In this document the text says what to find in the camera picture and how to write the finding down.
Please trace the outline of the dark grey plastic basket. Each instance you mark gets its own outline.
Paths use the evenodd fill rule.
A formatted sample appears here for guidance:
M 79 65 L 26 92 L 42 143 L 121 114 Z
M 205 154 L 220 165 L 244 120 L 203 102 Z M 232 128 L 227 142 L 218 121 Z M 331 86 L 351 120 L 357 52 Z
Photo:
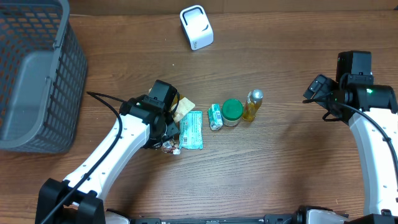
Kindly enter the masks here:
M 1 149 L 62 153 L 72 145 L 87 60 L 68 1 L 1 0 Z

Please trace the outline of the yellow drink bottle grey cap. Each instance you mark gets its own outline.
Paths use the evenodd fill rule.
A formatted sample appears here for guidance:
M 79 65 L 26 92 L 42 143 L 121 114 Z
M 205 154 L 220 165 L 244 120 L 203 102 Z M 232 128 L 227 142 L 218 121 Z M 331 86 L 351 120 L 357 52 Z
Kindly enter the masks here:
M 254 121 L 258 109 L 262 105 L 263 92 L 260 89 L 250 91 L 244 105 L 242 118 L 246 121 Z

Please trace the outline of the green white can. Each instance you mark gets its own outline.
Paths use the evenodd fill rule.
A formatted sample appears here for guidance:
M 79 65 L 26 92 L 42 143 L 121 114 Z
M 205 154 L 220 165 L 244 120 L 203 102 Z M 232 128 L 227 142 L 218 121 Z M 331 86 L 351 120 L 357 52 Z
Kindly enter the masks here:
M 236 126 L 243 115 L 242 103 L 234 98 L 226 100 L 221 107 L 221 116 L 225 126 Z

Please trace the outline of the mint green tissue pack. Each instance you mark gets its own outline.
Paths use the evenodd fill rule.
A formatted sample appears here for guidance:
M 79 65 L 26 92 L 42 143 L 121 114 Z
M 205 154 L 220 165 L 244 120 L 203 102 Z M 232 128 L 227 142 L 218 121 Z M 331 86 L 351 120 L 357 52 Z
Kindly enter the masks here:
M 179 146 L 189 150 L 203 149 L 203 112 L 190 111 L 180 120 Z

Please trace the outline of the white barcode scanner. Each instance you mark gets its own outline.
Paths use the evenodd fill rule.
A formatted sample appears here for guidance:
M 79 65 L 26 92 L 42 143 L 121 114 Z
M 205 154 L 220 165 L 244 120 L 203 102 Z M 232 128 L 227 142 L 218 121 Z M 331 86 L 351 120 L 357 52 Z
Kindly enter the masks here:
M 183 32 L 193 51 L 213 43 L 213 29 L 202 6 L 194 5 L 185 8 L 179 16 Z

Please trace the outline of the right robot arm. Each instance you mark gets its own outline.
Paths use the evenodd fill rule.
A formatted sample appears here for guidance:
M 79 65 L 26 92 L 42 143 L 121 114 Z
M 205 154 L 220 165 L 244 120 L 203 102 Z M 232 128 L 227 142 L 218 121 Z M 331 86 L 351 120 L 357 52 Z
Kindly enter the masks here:
M 364 213 L 349 219 L 333 210 L 301 206 L 292 223 L 397 223 L 397 100 L 391 86 L 377 85 L 372 54 L 338 54 L 335 79 L 319 74 L 303 94 L 317 103 L 325 122 L 349 126 L 359 152 L 364 182 Z

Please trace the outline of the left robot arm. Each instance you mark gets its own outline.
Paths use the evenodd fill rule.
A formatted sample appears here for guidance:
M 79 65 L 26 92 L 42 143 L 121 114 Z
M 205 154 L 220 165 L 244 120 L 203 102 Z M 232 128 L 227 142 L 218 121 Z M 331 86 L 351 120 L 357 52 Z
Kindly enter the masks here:
M 36 223 L 131 223 L 104 201 L 114 181 L 141 148 L 157 148 L 179 133 L 173 119 L 180 102 L 171 84 L 156 80 L 149 94 L 121 102 L 116 122 L 91 155 L 62 181 L 39 191 Z

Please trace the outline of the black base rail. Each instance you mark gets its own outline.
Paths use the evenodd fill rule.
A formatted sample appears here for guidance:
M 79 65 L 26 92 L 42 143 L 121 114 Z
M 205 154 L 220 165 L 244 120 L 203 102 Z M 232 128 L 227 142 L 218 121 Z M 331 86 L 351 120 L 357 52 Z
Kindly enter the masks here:
M 131 218 L 130 224 L 289 224 L 294 223 L 291 214 L 265 215 L 263 217 L 238 218 Z

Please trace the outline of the brown white snack bag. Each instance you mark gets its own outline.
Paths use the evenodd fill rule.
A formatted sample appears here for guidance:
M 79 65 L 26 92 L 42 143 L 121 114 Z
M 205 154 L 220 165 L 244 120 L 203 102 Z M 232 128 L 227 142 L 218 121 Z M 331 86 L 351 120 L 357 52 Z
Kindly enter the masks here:
M 161 150 L 162 152 L 167 154 L 179 155 L 181 152 L 179 146 L 179 132 L 180 132 L 179 122 L 185 115 L 188 114 L 188 112 L 194 109 L 194 107 L 195 104 L 191 102 L 187 97 L 180 95 L 180 97 L 178 98 L 178 96 L 176 95 L 170 111 L 172 112 L 173 110 L 175 110 L 174 114 L 172 115 L 172 118 L 175 122 L 175 126 L 177 128 L 178 133 L 175 134 L 168 141 L 163 141 L 161 146 L 152 146 L 150 147 L 150 149 Z

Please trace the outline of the teal white tissue pack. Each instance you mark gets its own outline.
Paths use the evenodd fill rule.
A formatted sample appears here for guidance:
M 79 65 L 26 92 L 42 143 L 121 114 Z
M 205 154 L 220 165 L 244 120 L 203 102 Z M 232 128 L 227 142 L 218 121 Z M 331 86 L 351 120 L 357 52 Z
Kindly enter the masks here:
M 217 131 L 223 126 L 223 119 L 221 116 L 221 108 L 219 104 L 212 104 L 208 109 L 208 119 L 210 129 Z

